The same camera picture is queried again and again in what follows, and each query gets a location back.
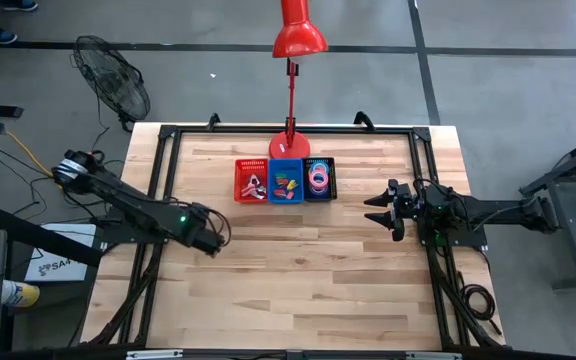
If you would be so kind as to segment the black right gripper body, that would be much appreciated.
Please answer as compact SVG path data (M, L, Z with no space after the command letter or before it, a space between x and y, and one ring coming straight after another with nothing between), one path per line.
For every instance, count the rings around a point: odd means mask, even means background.
M405 235L404 219L414 219L417 215L417 198L407 183L400 184L395 179L388 181L388 194L391 197L389 229L392 240L399 242Z

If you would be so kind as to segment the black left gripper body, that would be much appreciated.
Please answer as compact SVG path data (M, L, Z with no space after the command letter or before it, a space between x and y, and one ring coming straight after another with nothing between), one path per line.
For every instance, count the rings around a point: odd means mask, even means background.
M209 209L202 204L192 203L187 210L189 215L187 245L209 257L216 257L224 246L225 240L215 229L210 219Z

